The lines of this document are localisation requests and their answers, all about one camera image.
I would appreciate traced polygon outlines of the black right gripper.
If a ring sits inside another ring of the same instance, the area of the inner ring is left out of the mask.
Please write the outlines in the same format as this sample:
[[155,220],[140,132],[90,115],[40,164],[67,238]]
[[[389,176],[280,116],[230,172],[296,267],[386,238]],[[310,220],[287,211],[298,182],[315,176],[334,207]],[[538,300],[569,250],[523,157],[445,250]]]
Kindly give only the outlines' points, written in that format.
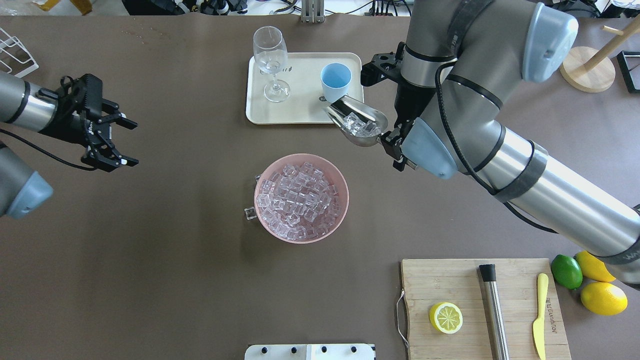
[[378,139],[387,155],[393,158],[393,168],[400,172],[409,162],[409,158],[402,153],[402,145],[414,121],[426,107],[426,88],[412,84],[402,76],[405,48],[406,44],[400,42],[396,52],[375,54],[370,62],[362,66],[359,78],[364,87],[371,87],[386,79],[397,84],[394,100],[397,119],[393,128],[382,132]]

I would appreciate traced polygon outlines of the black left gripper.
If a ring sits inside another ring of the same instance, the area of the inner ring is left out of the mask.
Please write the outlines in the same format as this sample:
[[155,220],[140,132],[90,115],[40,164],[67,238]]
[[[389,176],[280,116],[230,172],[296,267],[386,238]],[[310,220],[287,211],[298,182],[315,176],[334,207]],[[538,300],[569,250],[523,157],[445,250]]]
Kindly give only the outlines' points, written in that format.
[[110,132],[111,124],[134,130],[138,123],[121,112],[119,104],[103,99],[103,81],[86,73],[73,79],[62,76],[54,114],[39,134],[86,147],[81,162],[111,173],[120,167],[134,167],[140,160],[121,154],[109,137],[89,136],[89,125],[98,120],[98,133]]

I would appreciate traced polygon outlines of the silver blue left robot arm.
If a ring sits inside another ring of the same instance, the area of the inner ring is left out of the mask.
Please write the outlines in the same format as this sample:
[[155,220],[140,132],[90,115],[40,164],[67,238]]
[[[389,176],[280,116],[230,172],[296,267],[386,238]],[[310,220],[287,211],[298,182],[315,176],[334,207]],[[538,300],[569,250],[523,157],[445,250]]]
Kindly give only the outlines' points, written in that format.
[[[134,167],[138,159],[117,150],[112,125],[128,130],[138,124],[121,111],[118,103],[103,96],[103,81],[94,74],[64,76],[58,89],[44,88],[18,76],[0,76],[1,133],[66,166],[83,171],[110,173]],[[16,126],[30,132],[81,146],[80,164],[66,161],[41,146],[6,129]],[[54,189],[38,171],[14,153],[5,142],[0,151],[0,213],[22,219],[39,208]]]

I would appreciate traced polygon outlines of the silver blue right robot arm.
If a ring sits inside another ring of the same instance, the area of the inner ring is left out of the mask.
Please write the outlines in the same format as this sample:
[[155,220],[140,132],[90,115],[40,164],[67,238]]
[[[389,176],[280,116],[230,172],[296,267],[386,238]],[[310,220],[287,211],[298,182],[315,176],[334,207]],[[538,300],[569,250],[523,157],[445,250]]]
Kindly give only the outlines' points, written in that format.
[[406,41],[364,64],[364,87],[397,84],[393,166],[470,176],[524,223],[578,244],[639,288],[639,209],[586,180],[496,118],[523,81],[548,80],[579,24],[527,0],[416,0]]

